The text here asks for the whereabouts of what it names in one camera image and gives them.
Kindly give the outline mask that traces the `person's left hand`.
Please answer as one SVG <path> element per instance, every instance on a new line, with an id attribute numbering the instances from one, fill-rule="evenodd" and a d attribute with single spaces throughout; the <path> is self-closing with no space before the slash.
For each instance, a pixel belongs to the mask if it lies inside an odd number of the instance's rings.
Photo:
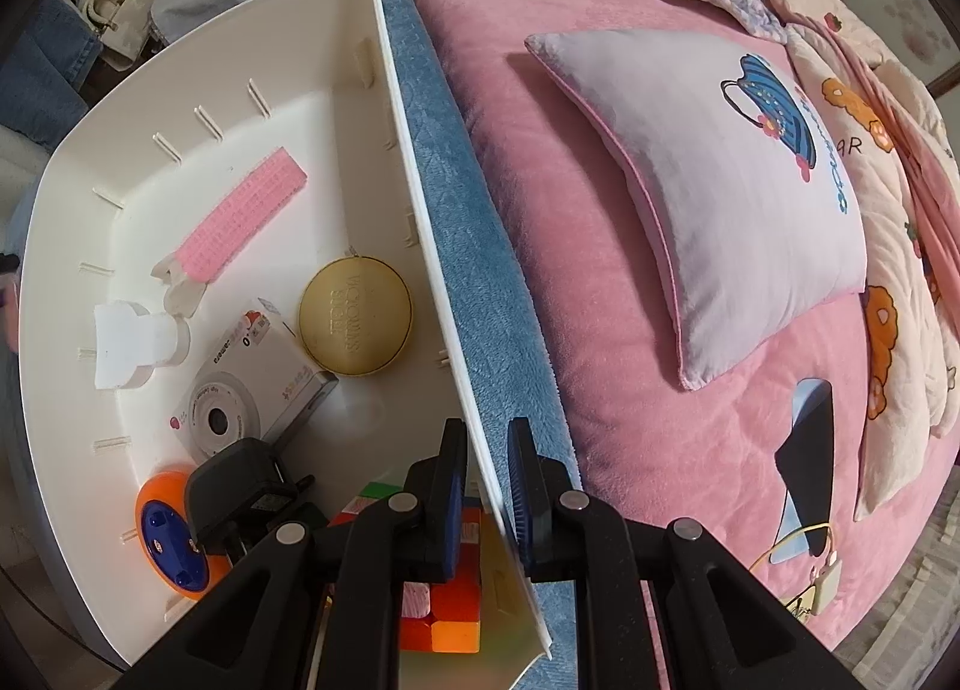
<path id="1" fill-rule="evenodd" d="M 20 258 L 0 254 L 0 308 L 2 332 L 11 352 L 20 348 Z"/>

